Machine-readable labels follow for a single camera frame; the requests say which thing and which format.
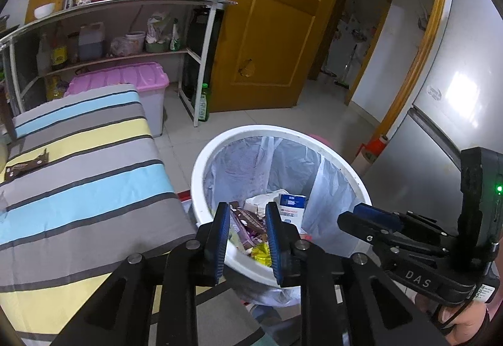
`white and red container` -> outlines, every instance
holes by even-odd
[[[64,96],[120,83],[131,83],[136,87],[152,136],[160,136],[163,133],[164,91],[169,85],[169,78],[156,62],[123,65],[79,75],[72,79]]]

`green bottle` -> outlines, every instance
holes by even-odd
[[[208,116],[210,115],[208,109],[209,96],[210,96],[210,90],[208,89],[208,84],[203,83],[203,89],[201,91],[201,100],[199,101],[199,117],[198,117],[198,119],[201,122],[207,121]]]

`wooden door frame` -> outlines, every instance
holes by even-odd
[[[400,115],[403,107],[406,105],[407,99],[411,95],[412,90],[414,89],[417,80],[423,71],[429,53],[432,50],[433,42],[437,36],[437,31],[441,23],[444,5],[445,0],[433,1],[432,12],[429,16],[423,39],[419,44],[416,57],[407,72],[406,78],[403,80],[401,88],[389,107],[388,112],[381,121],[381,124],[374,131],[370,140],[376,139],[381,135],[386,135]]]
[[[381,13],[381,18],[379,19],[379,24],[377,25],[376,33],[374,34],[374,37],[372,38],[370,42],[369,49],[365,53],[365,56],[362,61],[362,65],[358,71],[358,74],[356,75],[355,80],[351,84],[348,93],[346,94],[344,98],[344,103],[346,105],[349,104],[351,101],[351,98],[353,97],[356,88],[358,87],[358,84],[360,83],[363,74],[365,73],[365,70],[367,69],[367,65],[369,64],[370,57],[372,56],[372,53],[374,52],[374,49],[376,47],[377,41],[379,40],[379,36],[381,35],[382,28],[384,26],[384,23],[386,21],[386,18],[388,17],[388,12],[389,8],[391,7],[391,1],[392,0],[386,0],[386,5],[383,8],[383,11]],[[311,66],[310,72],[309,72],[309,79],[316,79],[318,78],[318,74],[321,71],[321,66],[323,65],[323,62],[325,60],[326,54],[328,53],[330,49],[330,44],[332,42],[332,39],[334,38],[335,32],[337,30],[337,25],[339,23],[341,12],[334,7],[332,14],[330,16],[329,23],[326,27],[325,33],[323,34],[323,38],[321,40],[320,46],[318,48],[318,52],[316,53],[316,56],[314,58],[313,65]]]

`screw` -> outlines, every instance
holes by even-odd
[[[307,240],[298,240],[295,242],[295,248],[301,251],[307,250],[311,246],[311,243]]]
[[[185,248],[188,250],[197,250],[201,246],[201,243],[198,240],[188,240],[185,243]]]
[[[127,262],[131,264],[139,263],[142,258],[143,258],[142,254],[135,252],[134,254],[131,254],[130,256],[127,257]]]
[[[361,252],[356,252],[351,256],[351,259],[355,264],[365,265],[369,258]]]

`white bowl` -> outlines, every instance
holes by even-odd
[[[33,11],[35,18],[42,19],[44,17],[47,17],[49,14],[51,14],[54,11],[55,6],[56,6],[56,3],[49,3],[49,4],[41,5],[40,7],[36,8],[35,11]]]

